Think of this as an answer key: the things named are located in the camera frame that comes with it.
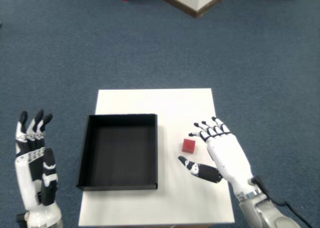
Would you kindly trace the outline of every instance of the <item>white table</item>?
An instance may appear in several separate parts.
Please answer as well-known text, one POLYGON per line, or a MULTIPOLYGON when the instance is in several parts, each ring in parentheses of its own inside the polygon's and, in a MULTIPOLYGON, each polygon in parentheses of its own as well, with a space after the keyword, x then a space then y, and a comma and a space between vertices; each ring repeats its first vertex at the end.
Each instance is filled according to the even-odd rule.
POLYGON ((181 152, 193 123, 215 115, 211 89, 99 90, 95 113, 158 115, 158 190, 85 191, 79 226, 234 222, 227 182, 197 178, 178 160, 215 166, 198 138, 193 154, 181 152))

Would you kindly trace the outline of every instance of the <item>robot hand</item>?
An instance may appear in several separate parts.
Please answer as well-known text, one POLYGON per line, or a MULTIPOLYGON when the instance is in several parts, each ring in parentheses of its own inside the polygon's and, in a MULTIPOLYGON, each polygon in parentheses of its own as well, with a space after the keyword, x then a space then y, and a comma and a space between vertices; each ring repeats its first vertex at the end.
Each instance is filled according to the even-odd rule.
POLYGON ((26 210, 17 216, 22 227, 62 227, 57 206, 58 176, 53 151, 45 149, 45 126, 52 114, 40 110, 26 129, 28 114, 23 111, 15 133, 15 171, 26 210))
POLYGON ((189 136, 199 136, 207 144, 207 150, 217 169, 179 156, 179 160, 193 175, 216 183, 223 177, 230 182, 240 208, 252 228, 300 227, 275 207, 267 194, 263 193, 266 189, 261 183, 260 186, 256 185, 257 177, 253 177, 244 151, 225 124, 213 117, 210 122, 202 121, 194 125, 201 130, 190 133, 189 136))
POLYGON ((221 176, 232 184, 235 196, 241 200, 244 196, 260 193, 258 186, 251 183, 253 175, 247 157, 237 138, 219 119, 213 117, 212 121, 194 123, 201 130, 190 133, 189 136, 199 136, 206 142, 209 155, 214 160, 217 169, 194 164, 180 156, 179 160, 191 170, 193 175, 213 182, 219 182, 221 176))

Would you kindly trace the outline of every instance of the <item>blue carpet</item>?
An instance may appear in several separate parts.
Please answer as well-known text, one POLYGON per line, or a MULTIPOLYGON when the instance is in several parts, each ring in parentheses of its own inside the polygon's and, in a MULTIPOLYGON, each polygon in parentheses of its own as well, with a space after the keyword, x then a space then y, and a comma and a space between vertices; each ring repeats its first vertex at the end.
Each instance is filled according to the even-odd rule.
MULTIPOLYGON (((98 89, 210 87, 254 174, 317 227, 319 13, 319 0, 224 0, 199 20, 161 0, 0 0, 0 226, 24 210, 14 168, 21 110, 54 113, 46 143, 69 228, 98 89)), ((217 227, 248 226, 232 203, 236 223, 217 227)))

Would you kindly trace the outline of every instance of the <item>open black box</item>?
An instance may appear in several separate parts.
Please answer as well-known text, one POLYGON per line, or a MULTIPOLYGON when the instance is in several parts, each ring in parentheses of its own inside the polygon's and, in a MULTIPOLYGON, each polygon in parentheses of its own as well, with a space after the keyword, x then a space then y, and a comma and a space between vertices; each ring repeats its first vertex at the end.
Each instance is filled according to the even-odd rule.
POLYGON ((78 184, 82 190, 157 189, 157 115, 90 115, 78 184))

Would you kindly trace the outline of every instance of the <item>red cube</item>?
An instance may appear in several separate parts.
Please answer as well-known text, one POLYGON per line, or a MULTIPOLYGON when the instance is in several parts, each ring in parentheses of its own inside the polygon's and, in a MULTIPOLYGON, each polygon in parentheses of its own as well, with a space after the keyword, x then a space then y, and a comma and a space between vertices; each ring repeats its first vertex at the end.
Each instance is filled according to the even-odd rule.
POLYGON ((193 154, 195 150, 196 142, 190 139, 184 139, 182 145, 182 151, 193 154))

